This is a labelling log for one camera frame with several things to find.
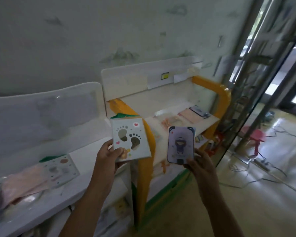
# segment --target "painted wall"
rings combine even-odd
[[[103,68],[184,55],[202,56],[201,75],[213,78],[251,2],[0,0],[0,96],[100,82]]]

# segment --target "cartoon character card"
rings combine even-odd
[[[186,164],[187,158],[194,158],[194,128],[172,126],[169,128],[168,161]]]

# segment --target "forearm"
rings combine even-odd
[[[77,202],[59,237],[92,237],[97,227],[105,197],[97,188],[87,188]]]
[[[205,207],[207,209],[215,237],[244,236],[235,217],[222,197],[212,199],[212,201]]]

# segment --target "right hand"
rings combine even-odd
[[[194,149],[194,159],[187,159],[185,168],[195,176],[199,194],[205,207],[222,199],[216,168],[207,153]]]

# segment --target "cartoon figure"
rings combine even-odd
[[[182,137],[179,137],[175,140],[176,152],[178,154],[183,154],[184,147],[186,147],[186,140]]]

